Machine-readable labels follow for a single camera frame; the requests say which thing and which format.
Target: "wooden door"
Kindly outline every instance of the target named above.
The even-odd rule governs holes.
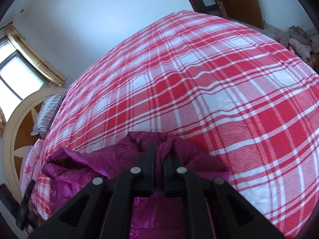
[[[264,29],[258,0],[222,0],[227,16]]]

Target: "gray pillow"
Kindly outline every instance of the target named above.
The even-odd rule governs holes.
[[[49,128],[58,112],[64,99],[65,92],[49,96],[42,104],[40,112],[33,126],[31,136],[44,135]]]

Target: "purple jacket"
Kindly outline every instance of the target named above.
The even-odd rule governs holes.
[[[182,165],[200,177],[213,179],[220,176],[228,180],[229,170],[224,164],[187,140],[164,133],[129,132],[115,145],[91,154],[60,148],[47,159],[42,172],[51,178],[51,213],[54,214],[93,178],[103,175],[112,179],[135,166],[138,156],[146,153],[150,142],[156,145],[156,186],[162,183],[161,166],[172,147]],[[185,238],[181,199],[169,199],[160,194],[135,198],[130,238]]]

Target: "round metal bolt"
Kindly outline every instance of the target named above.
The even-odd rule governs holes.
[[[100,184],[102,184],[102,182],[103,182],[103,179],[100,178],[100,177],[96,177],[96,178],[94,178],[93,181],[92,181],[92,183],[93,183],[94,185],[100,185]]]
[[[132,167],[131,168],[131,173],[133,174],[138,174],[141,172],[141,168],[140,167]]]
[[[225,183],[225,180],[221,177],[217,177],[214,179],[214,183],[216,183],[218,185],[223,185]]]
[[[185,167],[178,167],[176,169],[176,172],[179,173],[179,174],[184,174],[187,172],[187,169]]]

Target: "gold curtain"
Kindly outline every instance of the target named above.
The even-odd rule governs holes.
[[[66,81],[66,77],[56,70],[47,60],[42,58],[33,48],[26,42],[17,29],[9,24],[4,29],[5,34],[12,45],[33,65],[43,76],[58,87],[62,86]]]
[[[5,125],[7,124],[2,109],[0,107],[0,137],[3,136]]]

